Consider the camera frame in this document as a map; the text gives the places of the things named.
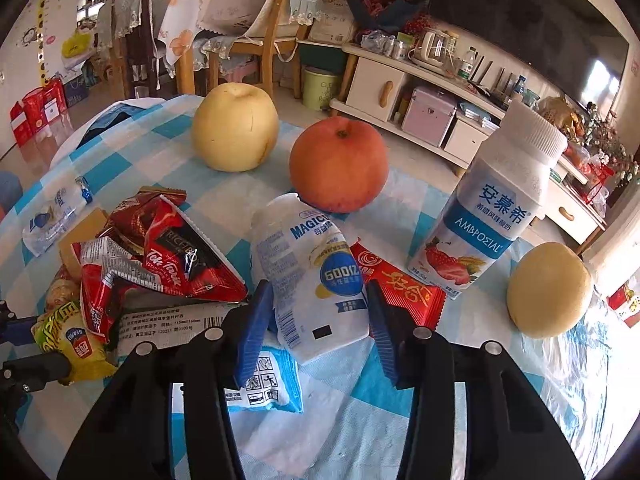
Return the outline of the white Magic yogurt pouch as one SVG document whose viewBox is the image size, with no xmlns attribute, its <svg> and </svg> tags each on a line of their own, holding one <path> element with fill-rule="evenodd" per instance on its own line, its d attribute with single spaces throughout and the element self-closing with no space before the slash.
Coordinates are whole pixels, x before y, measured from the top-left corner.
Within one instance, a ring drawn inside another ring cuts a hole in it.
<svg viewBox="0 0 640 480">
<path fill-rule="evenodd" d="M 363 279 L 342 231 L 297 194 L 254 213 L 250 265 L 273 288 L 278 341 L 299 364 L 369 335 Z"/>
</svg>

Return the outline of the yellow green snack bag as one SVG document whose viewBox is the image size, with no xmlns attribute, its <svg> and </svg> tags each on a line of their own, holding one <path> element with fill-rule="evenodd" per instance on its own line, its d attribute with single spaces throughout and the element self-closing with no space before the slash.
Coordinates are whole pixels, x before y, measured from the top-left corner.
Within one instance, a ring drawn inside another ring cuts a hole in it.
<svg viewBox="0 0 640 480">
<path fill-rule="evenodd" d="M 61 353 L 70 362 L 70 372 L 58 381 L 62 385 L 104 379 L 116 373 L 102 342 L 86 330 L 76 301 L 43 313 L 30 331 L 42 352 Z"/>
</svg>

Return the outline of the red crumpled snack wrapper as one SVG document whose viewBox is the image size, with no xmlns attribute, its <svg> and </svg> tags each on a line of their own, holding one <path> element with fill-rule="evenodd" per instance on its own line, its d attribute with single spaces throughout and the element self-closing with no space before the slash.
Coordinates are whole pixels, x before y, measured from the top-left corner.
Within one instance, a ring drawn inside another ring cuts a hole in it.
<svg viewBox="0 0 640 480">
<path fill-rule="evenodd" d="M 80 264 L 80 308 L 86 329 L 107 344 L 119 308 L 113 308 L 112 293 L 120 278 L 130 285 L 163 292 L 160 278 L 109 237 L 72 244 Z"/>
</svg>

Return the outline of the yellow pear right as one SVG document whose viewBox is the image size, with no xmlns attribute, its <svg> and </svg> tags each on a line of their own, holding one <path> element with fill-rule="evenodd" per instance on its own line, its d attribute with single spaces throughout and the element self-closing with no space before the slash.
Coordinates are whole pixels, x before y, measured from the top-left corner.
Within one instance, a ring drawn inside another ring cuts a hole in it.
<svg viewBox="0 0 640 480">
<path fill-rule="evenodd" d="M 506 307 L 518 330 L 534 339 L 559 336 L 585 314 L 592 278 L 570 248 L 557 242 L 530 250 L 512 272 Z"/>
</svg>

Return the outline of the yellow pear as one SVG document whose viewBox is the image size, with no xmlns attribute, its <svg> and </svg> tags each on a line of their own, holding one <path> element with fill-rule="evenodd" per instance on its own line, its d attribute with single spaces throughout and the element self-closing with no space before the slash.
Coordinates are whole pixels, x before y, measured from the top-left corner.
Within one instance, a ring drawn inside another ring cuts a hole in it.
<svg viewBox="0 0 640 480">
<path fill-rule="evenodd" d="M 534 339 L 559 336 L 585 314 L 592 278 L 570 248 L 557 242 L 530 250 L 512 272 L 506 307 L 518 330 Z"/>
<path fill-rule="evenodd" d="M 191 141 L 209 168 L 244 172 L 260 166 L 277 144 L 279 116 L 271 96 L 256 86 L 227 82 L 196 110 Z"/>
</svg>

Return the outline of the blue white flat wrapper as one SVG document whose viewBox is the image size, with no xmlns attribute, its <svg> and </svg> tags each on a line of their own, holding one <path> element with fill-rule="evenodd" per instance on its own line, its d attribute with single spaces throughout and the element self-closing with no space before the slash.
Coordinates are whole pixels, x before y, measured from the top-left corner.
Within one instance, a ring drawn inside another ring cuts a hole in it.
<svg viewBox="0 0 640 480">
<path fill-rule="evenodd" d="M 265 333 L 254 373 L 240 390 L 224 390 L 228 411 L 304 411 L 298 363 L 269 330 Z"/>
</svg>

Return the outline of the golden square biscuit packet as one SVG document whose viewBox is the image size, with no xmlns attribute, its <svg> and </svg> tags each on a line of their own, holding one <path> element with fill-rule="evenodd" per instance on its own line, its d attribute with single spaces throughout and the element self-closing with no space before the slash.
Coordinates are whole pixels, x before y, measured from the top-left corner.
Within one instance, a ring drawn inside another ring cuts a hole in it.
<svg viewBox="0 0 640 480">
<path fill-rule="evenodd" d="M 104 230 L 106 222 L 106 212 L 101 208 L 93 209 L 58 242 L 61 261 L 74 281 L 79 282 L 81 278 L 81 266 L 74 252 L 74 244 L 94 240 Z"/>
</svg>

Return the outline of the dark red coffee wrapper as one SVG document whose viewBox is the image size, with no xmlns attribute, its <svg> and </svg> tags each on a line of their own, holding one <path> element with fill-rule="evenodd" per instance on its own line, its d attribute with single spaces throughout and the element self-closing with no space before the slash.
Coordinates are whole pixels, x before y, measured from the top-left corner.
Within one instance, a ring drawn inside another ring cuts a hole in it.
<svg viewBox="0 0 640 480">
<path fill-rule="evenodd" d="M 142 186 L 108 216 L 99 237 L 119 249 L 112 268 L 139 287 L 186 299 L 237 304 L 247 296 L 240 274 L 180 209 L 186 191 Z"/>
</svg>

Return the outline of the red gift boxes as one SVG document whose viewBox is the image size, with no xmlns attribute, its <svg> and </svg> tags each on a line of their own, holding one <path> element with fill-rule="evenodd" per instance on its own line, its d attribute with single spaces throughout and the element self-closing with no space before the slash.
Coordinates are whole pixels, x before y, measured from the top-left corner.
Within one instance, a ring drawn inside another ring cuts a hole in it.
<svg viewBox="0 0 640 480">
<path fill-rule="evenodd" d="M 18 146 L 25 145 L 45 126 L 67 110 L 62 80 L 53 77 L 43 87 L 32 89 L 10 109 L 10 126 Z"/>
</svg>

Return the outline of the red apple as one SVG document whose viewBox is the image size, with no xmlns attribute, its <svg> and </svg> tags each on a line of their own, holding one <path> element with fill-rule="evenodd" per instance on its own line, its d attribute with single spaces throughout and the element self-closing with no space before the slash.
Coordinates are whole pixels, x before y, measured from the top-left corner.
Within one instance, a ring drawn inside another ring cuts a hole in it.
<svg viewBox="0 0 640 480">
<path fill-rule="evenodd" d="M 350 214 L 381 193 L 390 165 L 381 133 L 366 122 L 330 117 L 293 144 L 288 173 L 299 198 L 322 211 Z"/>
</svg>

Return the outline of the pink storage box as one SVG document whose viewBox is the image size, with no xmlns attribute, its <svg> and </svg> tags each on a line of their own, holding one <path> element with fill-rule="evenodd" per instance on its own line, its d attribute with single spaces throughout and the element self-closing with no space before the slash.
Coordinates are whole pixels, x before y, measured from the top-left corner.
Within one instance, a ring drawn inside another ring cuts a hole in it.
<svg viewBox="0 0 640 480">
<path fill-rule="evenodd" d="M 454 116 L 457 100 L 449 93 L 427 86 L 413 89 L 401 130 L 440 148 Z"/>
</svg>

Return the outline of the white tv cabinet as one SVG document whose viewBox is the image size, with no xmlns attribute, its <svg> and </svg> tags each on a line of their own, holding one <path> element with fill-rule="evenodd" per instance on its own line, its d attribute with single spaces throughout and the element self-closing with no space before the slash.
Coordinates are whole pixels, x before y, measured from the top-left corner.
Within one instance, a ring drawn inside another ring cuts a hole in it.
<svg viewBox="0 0 640 480">
<path fill-rule="evenodd" d="M 343 44 L 341 49 L 347 54 L 347 61 L 340 92 L 330 103 L 331 114 L 347 114 L 419 145 L 453 164 L 458 176 L 468 169 L 480 144 L 491 135 L 491 128 L 466 116 L 462 110 L 453 110 L 442 124 L 440 136 L 410 132 L 402 126 L 401 93 L 417 81 L 433 88 L 438 96 L 468 102 L 491 118 L 504 116 L 498 107 L 447 76 L 354 44 Z M 593 206 L 584 202 L 572 185 L 573 182 L 585 184 L 587 179 L 562 156 L 552 168 L 550 180 L 551 198 L 544 215 L 570 236 L 583 252 L 606 229 L 605 220 Z"/>
</svg>

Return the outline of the dark wooden chair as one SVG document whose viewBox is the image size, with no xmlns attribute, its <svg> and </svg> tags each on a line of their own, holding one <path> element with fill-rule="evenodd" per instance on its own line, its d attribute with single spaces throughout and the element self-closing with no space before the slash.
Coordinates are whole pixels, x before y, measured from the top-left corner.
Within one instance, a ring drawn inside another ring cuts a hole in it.
<svg viewBox="0 0 640 480">
<path fill-rule="evenodd" d="M 98 25 L 98 49 L 105 58 L 105 76 L 114 100 L 158 96 L 160 59 L 152 0 L 107 0 Z"/>
</svg>

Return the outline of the white electric kettle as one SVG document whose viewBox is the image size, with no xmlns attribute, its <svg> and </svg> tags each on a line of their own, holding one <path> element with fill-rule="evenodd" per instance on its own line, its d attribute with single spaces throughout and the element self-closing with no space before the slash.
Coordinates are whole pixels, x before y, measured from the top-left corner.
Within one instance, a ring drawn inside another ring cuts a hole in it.
<svg viewBox="0 0 640 480">
<path fill-rule="evenodd" d="M 452 72 L 458 35 L 449 30 L 430 28 L 416 48 L 409 53 L 409 60 L 423 68 Z"/>
</svg>

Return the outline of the black television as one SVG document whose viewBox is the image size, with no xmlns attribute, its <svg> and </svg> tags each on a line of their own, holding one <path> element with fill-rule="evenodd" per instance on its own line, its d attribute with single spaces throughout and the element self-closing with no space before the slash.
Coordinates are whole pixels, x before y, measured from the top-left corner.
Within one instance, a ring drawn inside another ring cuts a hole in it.
<svg viewBox="0 0 640 480">
<path fill-rule="evenodd" d="M 629 44 L 588 0 L 430 0 L 431 16 L 533 67 L 571 98 L 608 112 Z"/>
</svg>

